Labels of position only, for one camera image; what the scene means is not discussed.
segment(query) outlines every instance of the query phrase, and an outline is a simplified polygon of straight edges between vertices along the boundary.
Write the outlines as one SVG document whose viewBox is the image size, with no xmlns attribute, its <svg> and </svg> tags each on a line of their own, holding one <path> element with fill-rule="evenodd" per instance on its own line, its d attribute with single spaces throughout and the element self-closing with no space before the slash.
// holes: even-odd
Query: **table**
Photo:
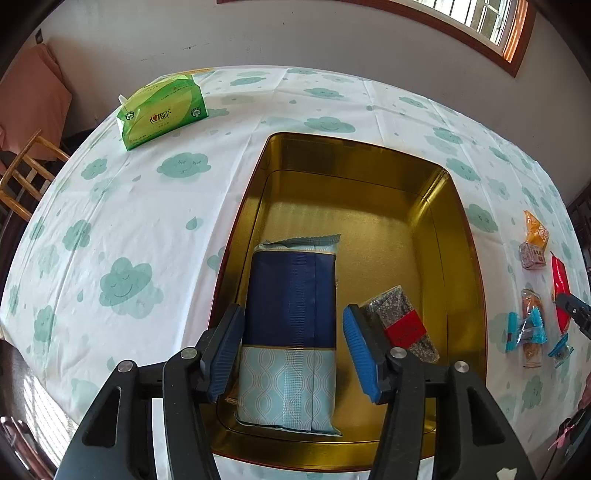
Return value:
<svg viewBox="0 0 591 480">
<path fill-rule="evenodd" d="M 47 190 L 13 260 L 2 334 L 64 411 L 79 421 L 119 361 L 160 362 L 194 345 L 259 155 L 271 134 L 291 131 L 383 145 L 451 173 L 482 272 L 487 386 L 526 452 L 553 438 L 576 409 L 591 343 L 571 325 L 575 350 L 559 369 L 546 356 L 541 368 L 522 368 L 519 349 L 505 353 L 508 314 L 521 311 L 526 286 L 558 338 L 550 268 L 527 271 L 519 261 L 524 209 L 550 231 L 547 260 L 550 251 L 561 258 L 572 293 L 589 302 L 572 224 L 540 165 L 474 120 L 383 83 L 285 67 L 225 67 L 196 79 L 207 119 L 126 151 L 110 115 Z M 543 468 L 547 456 L 533 460 Z"/>
</svg>

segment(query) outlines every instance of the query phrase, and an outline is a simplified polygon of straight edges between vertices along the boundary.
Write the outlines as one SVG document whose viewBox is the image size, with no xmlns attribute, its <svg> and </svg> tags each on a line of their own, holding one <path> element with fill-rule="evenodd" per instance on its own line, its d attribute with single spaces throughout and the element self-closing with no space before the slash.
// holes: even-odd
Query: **wooden window frame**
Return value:
<svg viewBox="0 0 591 480">
<path fill-rule="evenodd" d="M 239 2 L 243 0 L 216 0 L 218 4 L 227 4 L 230 2 Z M 389 13 L 410 18 L 428 27 L 439 30 L 445 35 L 459 40 L 478 53 L 484 55 L 490 61 L 496 63 L 499 67 L 509 73 L 512 77 L 517 76 L 527 45 L 530 42 L 531 32 L 534 29 L 535 9 L 527 0 L 518 0 L 515 9 L 515 17 L 509 38 L 503 53 L 499 53 L 490 46 L 481 42 L 474 36 L 446 22 L 441 18 L 435 17 L 422 9 L 413 8 L 406 4 L 401 4 L 391 0 L 338 0 L 349 4 L 362 5 L 364 7 L 376 8 Z"/>
</svg>

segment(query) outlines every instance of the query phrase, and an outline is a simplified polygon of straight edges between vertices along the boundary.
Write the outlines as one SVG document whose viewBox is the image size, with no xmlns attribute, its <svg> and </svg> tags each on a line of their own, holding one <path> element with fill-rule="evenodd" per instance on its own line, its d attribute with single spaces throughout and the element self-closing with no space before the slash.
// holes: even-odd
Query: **brand logo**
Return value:
<svg viewBox="0 0 591 480">
<path fill-rule="evenodd" d="M 170 110 L 165 110 L 164 112 L 157 113 L 156 115 L 152 115 L 150 118 L 150 122 L 153 124 L 157 124 L 162 120 L 168 118 L 170 116 Z"/>
</svg>

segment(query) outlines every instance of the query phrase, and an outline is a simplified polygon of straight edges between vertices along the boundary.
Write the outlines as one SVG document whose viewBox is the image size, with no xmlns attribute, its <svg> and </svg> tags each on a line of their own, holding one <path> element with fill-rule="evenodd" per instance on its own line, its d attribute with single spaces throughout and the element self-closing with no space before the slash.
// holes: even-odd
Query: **wooden chair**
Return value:
<svg viewBox="0 0 591 480">
<path fill-rule="evenodd" d="M 52 152 L 56 154 L 56 157 L 63 162 L 68 161 L 70 158 L 54 144 L 45 140 L 45 138 L 41 136 L 41 129 L 37 130 L 35 135 L 29 139 L 25 147 L 18 153 L 16 157 L 14 157 L 14 160 L 6 170 L 6 173 L 2 176 L 2 180 L 0 180 L 0 200 L 26 222 L 31 220 L 31 212 L 18 203 L 18 198 L 14 199 L 6 192 L 7 184 L 10 178 L 14 178 L 18 183 L 20 183 L 22 187 L 38 202 L 41 201 L 41 197 L 43 197 L 43 194 L 46 192 L 49 184 L 55 179 L 55 176 L 51 172 L 49 172 L 37 160 L 31 158 L 31 156 L 27 153 L 29 149 L 35 144 L 35 142 L 49 148 L 49 150 L 52 150 Z M 31 171 L 26 178 L 22 176 L 22 174 L 17 170 L 21 160 L 24 160 L 25 163 L 31 167 Z M 37 174 L 45 178 L 45 182 L 43 183 L 43 187 L 40 191 L 31 184 Z"/>
</svg>

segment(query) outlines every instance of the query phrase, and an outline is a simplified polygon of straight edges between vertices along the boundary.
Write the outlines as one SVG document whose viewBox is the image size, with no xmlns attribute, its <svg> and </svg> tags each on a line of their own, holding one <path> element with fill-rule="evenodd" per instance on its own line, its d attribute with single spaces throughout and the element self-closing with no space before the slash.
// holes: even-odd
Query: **green tissue package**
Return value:
<svg viewBox="0 0 591 480">
<path fill-rule="evenodd" d="M 201 88 L 190 74 L 158 79 L 119 100 L 117 124 L 127 150 L 207 117 Z"/>
</svg>

